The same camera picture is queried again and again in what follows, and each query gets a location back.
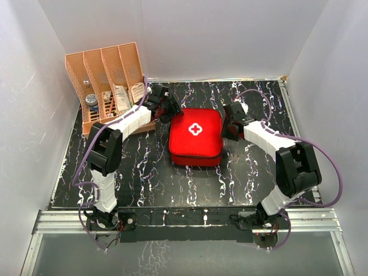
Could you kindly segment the red black medicine case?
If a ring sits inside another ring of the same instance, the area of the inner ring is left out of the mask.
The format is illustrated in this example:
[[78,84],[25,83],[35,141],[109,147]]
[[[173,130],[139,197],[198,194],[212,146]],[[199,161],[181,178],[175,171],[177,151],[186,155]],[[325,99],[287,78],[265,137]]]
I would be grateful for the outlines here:
[[168,150],[178,166],[214,167],[223,150],[221,113],[215,109],[184,108],[171,120]]

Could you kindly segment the orange plastic file organizer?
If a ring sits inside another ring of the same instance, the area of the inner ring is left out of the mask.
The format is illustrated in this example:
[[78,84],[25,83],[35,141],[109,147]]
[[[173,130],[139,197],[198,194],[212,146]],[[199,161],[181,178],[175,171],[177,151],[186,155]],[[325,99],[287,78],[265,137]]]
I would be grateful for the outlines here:
[[80,101],[86,137],[95,122],[104,124],[127,113],[143,96],[135,42],[67,54],[65,67]]

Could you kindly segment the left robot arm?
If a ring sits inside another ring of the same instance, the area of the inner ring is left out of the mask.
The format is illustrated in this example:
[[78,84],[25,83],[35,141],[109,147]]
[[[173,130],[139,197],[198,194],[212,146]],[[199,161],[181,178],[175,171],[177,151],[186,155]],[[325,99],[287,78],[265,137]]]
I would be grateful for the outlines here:
[[169,123],[182,110],[167,86],[157,83],[144,88],[143,98],[126,113],[107,124],[95,123],[89,133],[86,155],[92,175],[95,204],[85,215],[99,227],[115,229],[119,216],[115,173],[122,161],[123,141],[142,126],[160,120]]

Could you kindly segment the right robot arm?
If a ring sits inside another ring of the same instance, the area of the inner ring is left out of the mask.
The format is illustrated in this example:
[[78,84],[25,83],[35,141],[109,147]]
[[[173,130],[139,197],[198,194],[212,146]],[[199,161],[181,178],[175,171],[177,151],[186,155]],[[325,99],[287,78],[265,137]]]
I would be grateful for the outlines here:
[[246,217],[231,215],[239,229],[270,228],[298,197],[321,183],[322,177],[315,151],[310,143],[285,138],[248,116],[244,105],[234,102],[224,106],[223,138],[240,139],[257,145],[275,161],[275,187]]

